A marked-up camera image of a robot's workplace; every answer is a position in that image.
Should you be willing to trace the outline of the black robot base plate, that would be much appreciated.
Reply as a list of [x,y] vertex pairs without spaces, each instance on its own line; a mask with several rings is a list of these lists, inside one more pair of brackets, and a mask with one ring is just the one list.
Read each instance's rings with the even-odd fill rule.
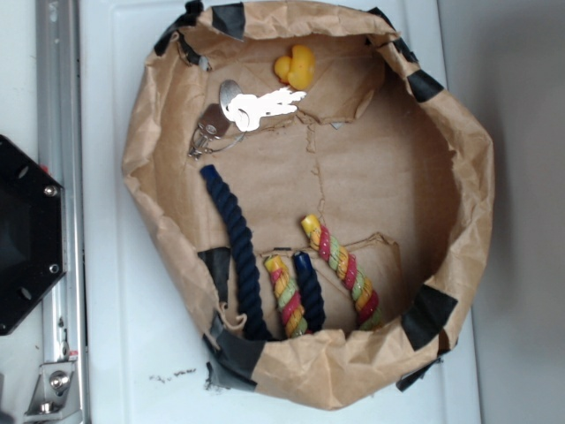
[[1,334],[11,334],[62,278],[64,189],[1,137]]

